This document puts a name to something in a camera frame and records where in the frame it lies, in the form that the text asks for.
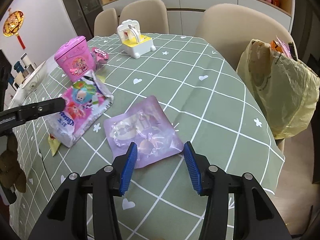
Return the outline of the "gloved left hand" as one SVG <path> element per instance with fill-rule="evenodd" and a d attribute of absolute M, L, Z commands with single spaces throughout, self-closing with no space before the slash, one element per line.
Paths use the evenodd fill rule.
<path fill-rule="evenodd" d="M 26 192 L 27 179 L 18 162 L 18 141 L 10 131 L 1 137 L 1 184 L 6 189 L 13 186 L 21 193 Z"/>

